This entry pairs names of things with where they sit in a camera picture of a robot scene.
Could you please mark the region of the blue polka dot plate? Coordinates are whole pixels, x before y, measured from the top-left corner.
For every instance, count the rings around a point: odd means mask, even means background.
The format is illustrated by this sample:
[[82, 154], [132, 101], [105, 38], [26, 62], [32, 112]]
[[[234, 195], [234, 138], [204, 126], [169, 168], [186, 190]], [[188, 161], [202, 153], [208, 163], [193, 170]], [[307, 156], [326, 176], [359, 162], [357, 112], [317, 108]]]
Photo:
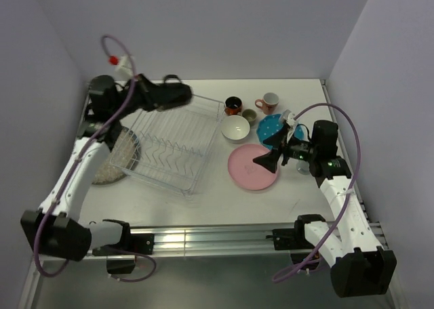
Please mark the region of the blue polka dot plate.
[[281, 114], [267, 115], [262, 119], [256, 129], [256, 135], [259, 142], [267, 149], [272, 150], [270, 146], [264, 144], [264, 140], [278, 132], [283, 125], [279, 122]]

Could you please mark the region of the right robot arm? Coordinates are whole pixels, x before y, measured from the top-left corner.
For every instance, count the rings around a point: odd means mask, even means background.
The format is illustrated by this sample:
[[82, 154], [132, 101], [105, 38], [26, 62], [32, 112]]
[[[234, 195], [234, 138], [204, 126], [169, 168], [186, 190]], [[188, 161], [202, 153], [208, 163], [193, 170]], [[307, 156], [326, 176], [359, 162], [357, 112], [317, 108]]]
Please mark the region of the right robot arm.
[[334, 216], [329, 226], [320, 215], [301, 215], [294, 225], [294, 242], [314, 246], [330, 267], [332, 286], [339, 297], [382, 295], [387, 292], [397, 260], [372, 232], [353, 190], [354, 173], [338, 156], [338, 125], [327, 120], [314, 123], [311, 139], [294, 136], [295, 125], [282, 128], [264, 142], [272, 149], [253, 162], [271, 173], [289, 159], [305, 161]]

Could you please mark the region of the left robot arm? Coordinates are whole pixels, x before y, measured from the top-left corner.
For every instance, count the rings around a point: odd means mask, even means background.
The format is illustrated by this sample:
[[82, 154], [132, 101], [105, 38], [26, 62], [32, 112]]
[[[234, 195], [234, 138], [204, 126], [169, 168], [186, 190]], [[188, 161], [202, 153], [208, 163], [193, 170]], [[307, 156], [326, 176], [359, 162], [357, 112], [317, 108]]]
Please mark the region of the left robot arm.
[[122, 90], [117, 89], [114, 78], [100, 75], [90, 81], [87, 92], [90, 105], [64, 171], [38, 210], [26, 210], [20, 219], [35, 255], [78, 262], [89, 250], [106, 245], [116, 254], [127, 253], [132, 246], [128, 223], [78, 223], [84, 198], [99, 167], [114, 149], [122, 131], [121, 119], [139, 109], [152, 112], [185, 106], [193, 98], [192, 88], [176, 75], [152, 83], [139, 74]]

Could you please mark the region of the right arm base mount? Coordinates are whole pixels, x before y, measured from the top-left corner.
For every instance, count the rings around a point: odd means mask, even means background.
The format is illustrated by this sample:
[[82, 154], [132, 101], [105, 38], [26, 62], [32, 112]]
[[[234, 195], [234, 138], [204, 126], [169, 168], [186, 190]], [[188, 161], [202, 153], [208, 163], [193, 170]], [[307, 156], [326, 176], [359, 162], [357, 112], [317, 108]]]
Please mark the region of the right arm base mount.
[[293, 265], [303, 261], [314, 248], [312, 244], [298, 236], [295, 228], [274, 229], [266, 238], [273, 241], [275, 251], [290, 251]]

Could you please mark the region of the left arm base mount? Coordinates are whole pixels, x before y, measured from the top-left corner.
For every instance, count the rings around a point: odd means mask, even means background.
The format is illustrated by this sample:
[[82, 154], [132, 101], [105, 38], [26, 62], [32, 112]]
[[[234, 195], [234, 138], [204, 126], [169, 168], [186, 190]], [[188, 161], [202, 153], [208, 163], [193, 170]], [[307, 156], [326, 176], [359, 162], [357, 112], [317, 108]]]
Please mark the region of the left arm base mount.
[[[124, 251], [139, 253], [140, 255], [152, 255], [155, 244], [155, 235], [153, 233], [133, 234], [128, 246], [123, 248]], [[116, 276], [122, 274], [131, 274], [136, 268], [138, 256], [135, 255], [130, 260], [107, 260], [106, 270], [109, 274]]]

